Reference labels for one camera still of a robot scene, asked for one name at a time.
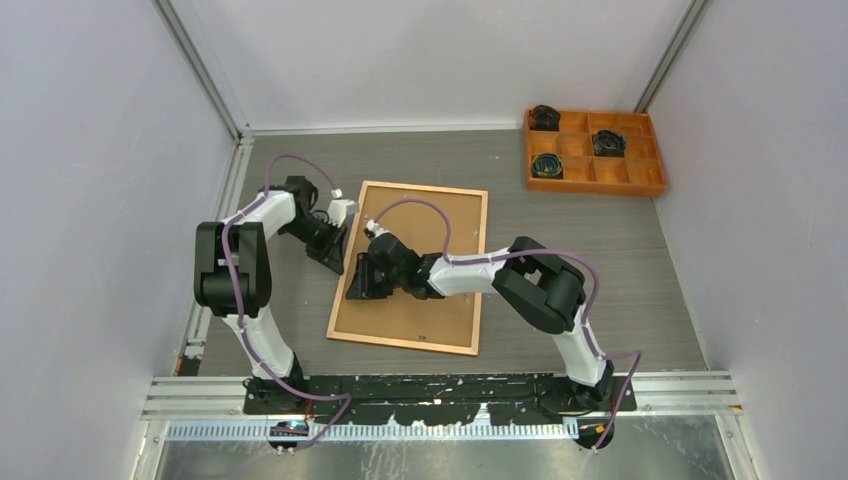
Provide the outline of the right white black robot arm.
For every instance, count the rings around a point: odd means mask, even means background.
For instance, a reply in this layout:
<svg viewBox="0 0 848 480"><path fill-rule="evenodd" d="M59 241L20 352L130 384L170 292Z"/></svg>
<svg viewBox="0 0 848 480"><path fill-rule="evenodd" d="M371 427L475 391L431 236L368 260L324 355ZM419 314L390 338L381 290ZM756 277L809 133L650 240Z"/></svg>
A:
<svg viewBox="0 0 848 480"><path fill-rule="evenodd" d="M574 403L596 410L612 392L614 364L589 322L596 295L577 257L519 236L508 248L476 255L419 254L384 233L358 254L349 300L378 300L402 290L418 300L460 294L499 295L531 327L551 336L566 368Z"/></svg>

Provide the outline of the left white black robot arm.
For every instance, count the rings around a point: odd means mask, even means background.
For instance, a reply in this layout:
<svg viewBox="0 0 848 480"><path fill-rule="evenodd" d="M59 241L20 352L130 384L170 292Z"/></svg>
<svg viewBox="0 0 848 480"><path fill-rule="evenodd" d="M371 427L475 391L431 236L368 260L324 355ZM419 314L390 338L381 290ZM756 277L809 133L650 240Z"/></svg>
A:
<svg viewBox="0 0 848 480"><path fill-rule="evenodd" d="M265 186L226 219L196 229L195 300L237 336L254 380L269 386L268 400L284 414L298 412L312 396L271 311L268 242L290 235L303 244L308 258L342 274L346 222L359 209L338 188L332 189L326 209L316 209L317 199L318 190L306 177L290 176L282 185Z"/></svg>

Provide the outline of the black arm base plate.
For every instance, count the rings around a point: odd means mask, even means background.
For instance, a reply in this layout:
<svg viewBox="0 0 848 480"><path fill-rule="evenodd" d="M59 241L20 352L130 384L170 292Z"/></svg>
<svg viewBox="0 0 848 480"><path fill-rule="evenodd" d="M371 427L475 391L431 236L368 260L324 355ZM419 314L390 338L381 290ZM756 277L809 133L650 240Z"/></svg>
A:
<svg viewBox="0 0 848 480"><path fill-rule="evenodd" d="M303 399L272 380L246 378L248 415L295 415L325 424L337 412L347 425L468 425L487 414L495 426L547 425L564 416L609 413L624 378L613 378L610 398L596 407L580 403L564 376L551 373L448 375L314 375L296 388L328 401Z"/></svg>

